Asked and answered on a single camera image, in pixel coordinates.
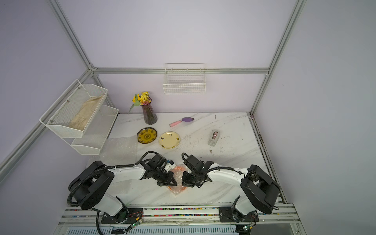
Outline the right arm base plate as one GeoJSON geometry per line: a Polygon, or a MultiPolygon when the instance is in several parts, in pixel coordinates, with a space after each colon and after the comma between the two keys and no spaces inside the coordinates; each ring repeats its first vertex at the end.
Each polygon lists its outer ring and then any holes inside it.
{"type": "Polygon", "coordinates": [[[220,222],[259,222],[259,217],[256,211],[251,211],[247,215],[243,215],[233,207],[219,207],[218,210],[220,222]]]}

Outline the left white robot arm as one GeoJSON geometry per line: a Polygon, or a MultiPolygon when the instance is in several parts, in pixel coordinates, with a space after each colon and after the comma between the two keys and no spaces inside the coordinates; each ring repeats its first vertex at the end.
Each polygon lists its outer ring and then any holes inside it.
{"type": "Polygon", "coordinates": [[[126,217],[127,206],[107,191],[115,183],[154,179],[159,187],[175,187],[174,162],[155,151],[148,151],[134,164],[106,165],[91,163],[68,186],[67,204],[82,210],[105,212],[112,217],[126,217]]]}

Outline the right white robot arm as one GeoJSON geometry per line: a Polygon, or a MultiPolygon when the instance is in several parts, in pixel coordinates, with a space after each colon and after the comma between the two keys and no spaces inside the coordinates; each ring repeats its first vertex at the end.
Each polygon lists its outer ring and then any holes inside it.
{"type": "Polygon", "coordinates": [[[190,170],[183,173],[184,187],[201,188],[207,182],[220,182],[242,189],[245,196],[235,199],[232,205],[234,215],[246,216],[254,211],[272,214],[274,210],[279,209],[276,201],[281,187],[258,165],[234,168],[212,161],[204,162],[186,153],[182,153],[181,156],[190,170]]]}

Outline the cream yellow plate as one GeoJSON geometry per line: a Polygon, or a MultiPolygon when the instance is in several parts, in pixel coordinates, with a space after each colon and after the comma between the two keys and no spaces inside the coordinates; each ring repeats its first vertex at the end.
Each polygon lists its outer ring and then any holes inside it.
{"type": "Polygon", "coordinates": [[[158,143],[164,149],[173,149],[180,144],[181,138],[176,132],[165,132],[163,133],[158,143]]]}

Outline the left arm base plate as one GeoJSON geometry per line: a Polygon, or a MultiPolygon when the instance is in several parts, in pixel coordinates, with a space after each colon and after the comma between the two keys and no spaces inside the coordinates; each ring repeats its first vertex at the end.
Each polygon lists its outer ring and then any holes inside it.
{"type": "Polygon", "coordinates": [[[100,222],[101,224],[133,224],[142,218],[143,213],[143,208],[122,209],[115,216],[104,213],[100,222]]]}

